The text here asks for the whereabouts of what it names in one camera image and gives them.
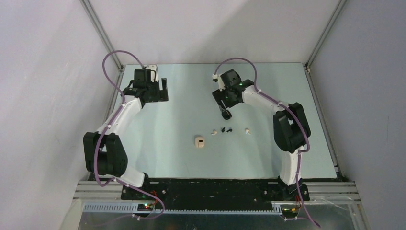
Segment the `black earbud charging case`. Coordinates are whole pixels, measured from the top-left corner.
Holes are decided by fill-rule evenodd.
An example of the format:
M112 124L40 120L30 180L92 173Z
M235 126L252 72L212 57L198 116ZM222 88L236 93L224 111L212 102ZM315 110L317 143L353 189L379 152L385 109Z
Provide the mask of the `black earbud charging case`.
M232 117L231 113L228 110L223 110L221 112L221 115L222 115L224 120L229 120Z

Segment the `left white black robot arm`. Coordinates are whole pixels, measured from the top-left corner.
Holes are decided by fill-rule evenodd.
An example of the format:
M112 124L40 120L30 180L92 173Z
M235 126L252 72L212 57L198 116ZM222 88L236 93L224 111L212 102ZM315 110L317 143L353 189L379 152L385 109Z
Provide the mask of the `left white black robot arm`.
M146 174L129 165L120 136L146 103L168 101L166 78L158 77L156 65L134 70L134 78L123 91L122 103L95 132L83 137L86 168L98 175L109 175L127 186L139 199L151 195L151 186L144 182Z

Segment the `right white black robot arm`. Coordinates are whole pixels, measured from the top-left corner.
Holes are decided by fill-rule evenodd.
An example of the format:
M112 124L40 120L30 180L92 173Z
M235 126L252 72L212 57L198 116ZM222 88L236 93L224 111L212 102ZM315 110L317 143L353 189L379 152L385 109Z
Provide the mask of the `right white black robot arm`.
M284 200L293 199L301 182L301 153L308 151L311 131L304 108L300 103L284 103L266 96L251 80L242 80L231 69L222 74L213 74L218 89L212 95L219 106L223 119L232 117L229 109L245 103L270 113L273 118L273 134L276 145L284 151L279 179L279 196Z

